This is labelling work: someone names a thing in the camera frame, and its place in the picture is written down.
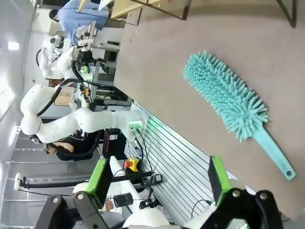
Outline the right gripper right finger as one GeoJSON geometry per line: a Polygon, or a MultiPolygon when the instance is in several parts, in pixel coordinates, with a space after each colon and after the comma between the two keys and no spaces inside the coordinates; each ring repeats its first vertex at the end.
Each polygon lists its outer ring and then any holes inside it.
{"type": "Polygon", "coordinates": [[[233,187],[220,156],[209,161],[208,176],[216,209],[200,226],[202,229],[227,229],[234,219],[242,219],[251,229],[282,229],[275,198],[269,190],[250,194],[233,187]]]}

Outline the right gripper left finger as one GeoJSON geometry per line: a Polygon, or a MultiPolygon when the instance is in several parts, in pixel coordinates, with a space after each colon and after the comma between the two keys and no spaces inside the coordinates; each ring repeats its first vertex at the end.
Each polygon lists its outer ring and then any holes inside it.
{"type": "Polygon", "coordinates": [[[66,198],[59,194],[47,198],[35,228],[72,229],[79,221],[86,229],[107,229],[98,208],[105,203],[112,178],[110,161],[100,159],[84,191],[66,198]]]}

